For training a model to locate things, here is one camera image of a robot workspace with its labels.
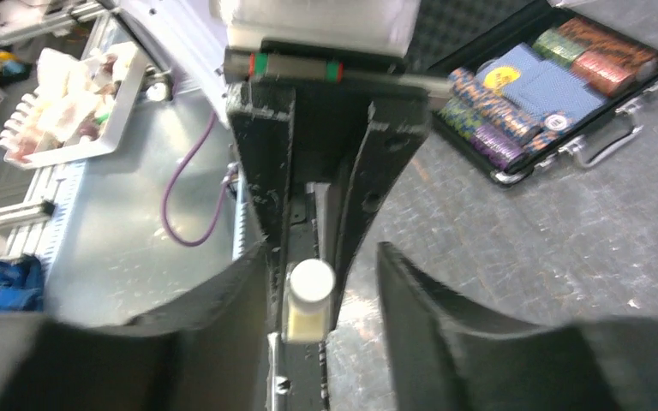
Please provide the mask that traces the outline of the black poker chip case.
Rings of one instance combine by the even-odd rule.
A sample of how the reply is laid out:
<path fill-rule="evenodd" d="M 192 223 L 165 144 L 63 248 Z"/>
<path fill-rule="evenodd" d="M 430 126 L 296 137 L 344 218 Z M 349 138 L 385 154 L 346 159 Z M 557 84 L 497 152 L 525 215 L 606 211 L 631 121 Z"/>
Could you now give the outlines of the black poker chip case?
<path fill-rule="evenodd" d="M 424 1 L 408 57 L 440 81 L 435 131 L 512 186 L 566 153 L 591 168 L 643 130 L 658 48 L 571 1 Z"/>

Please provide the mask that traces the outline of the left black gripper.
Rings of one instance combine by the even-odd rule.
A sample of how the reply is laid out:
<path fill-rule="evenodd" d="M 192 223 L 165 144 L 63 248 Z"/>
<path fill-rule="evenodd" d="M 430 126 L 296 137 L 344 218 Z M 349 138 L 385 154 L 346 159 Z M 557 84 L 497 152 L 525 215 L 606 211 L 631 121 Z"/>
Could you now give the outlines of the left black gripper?
<path fill-rule="evenodd" d="M 391 58 L 298 45 L 229 49 L 226 112 L 272 276 L 287 263 L 291 184 L 331 182 L 328 258 L 337 274 L 330 328 L 376 214 L 429 132 L 448 80 L 401 74 Z"/>

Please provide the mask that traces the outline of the white tray with items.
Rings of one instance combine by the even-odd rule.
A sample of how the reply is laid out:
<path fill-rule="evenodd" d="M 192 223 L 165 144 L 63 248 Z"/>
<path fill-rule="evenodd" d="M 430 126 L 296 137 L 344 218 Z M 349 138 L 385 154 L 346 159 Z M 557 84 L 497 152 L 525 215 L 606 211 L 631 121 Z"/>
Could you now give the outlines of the white tray with items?
<path fill-rule="evenodd" d="M 4 123 L 4 161 L 23 170 L 114 152 L 123 137 L 148 66 L 131 42 L 94 49 L 77 59 L 41 51 L 37 86 Z"/>

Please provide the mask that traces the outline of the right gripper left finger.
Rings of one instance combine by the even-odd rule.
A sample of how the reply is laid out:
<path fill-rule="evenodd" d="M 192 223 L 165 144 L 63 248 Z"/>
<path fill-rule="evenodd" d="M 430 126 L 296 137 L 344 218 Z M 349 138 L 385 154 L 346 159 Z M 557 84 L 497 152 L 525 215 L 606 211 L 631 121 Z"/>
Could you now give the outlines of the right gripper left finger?
<path fill-rule="evenodd" d="M 0 410 L 250 410 L 266 352 L 267 245 L 125 325 L 0 313 Z"/>

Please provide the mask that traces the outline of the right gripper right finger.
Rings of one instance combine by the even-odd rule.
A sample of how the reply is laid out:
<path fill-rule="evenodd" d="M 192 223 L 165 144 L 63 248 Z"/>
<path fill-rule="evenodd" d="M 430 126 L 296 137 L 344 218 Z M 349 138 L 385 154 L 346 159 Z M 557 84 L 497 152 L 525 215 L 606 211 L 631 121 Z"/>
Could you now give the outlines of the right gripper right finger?
<path fill-rule="evenodd" d="M 376 271 L 401 410 L 658 410 L 658 319 L 525 322 L 447 288 L 389 242 Z"/>

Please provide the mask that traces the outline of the blue plaid sleeve forearm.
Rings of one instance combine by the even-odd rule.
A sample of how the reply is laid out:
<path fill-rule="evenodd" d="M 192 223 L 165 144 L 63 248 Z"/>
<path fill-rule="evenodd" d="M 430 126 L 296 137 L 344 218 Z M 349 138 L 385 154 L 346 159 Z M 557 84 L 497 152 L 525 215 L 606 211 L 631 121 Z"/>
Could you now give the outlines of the blue plaid sleeve forearm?
<path fill-rule="evenodd" d="M 42 312 L 44 293 L 45 274 L 38 258 L 0 260 L 0 313 Z"/>

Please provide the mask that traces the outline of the small nail polish bottle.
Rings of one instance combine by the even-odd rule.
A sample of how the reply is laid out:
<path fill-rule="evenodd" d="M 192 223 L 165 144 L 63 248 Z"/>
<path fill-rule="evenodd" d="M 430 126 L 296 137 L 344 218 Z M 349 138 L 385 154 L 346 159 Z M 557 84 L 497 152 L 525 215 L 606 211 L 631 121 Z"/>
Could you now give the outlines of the small nail polish bottle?
<path fill-rule="evenodd" d="M 305 259 L 291 267 L 284 286 L 286 343 L 320 343 L 326 339 L 335 285 L 335 272 L 322 259 Z"/>

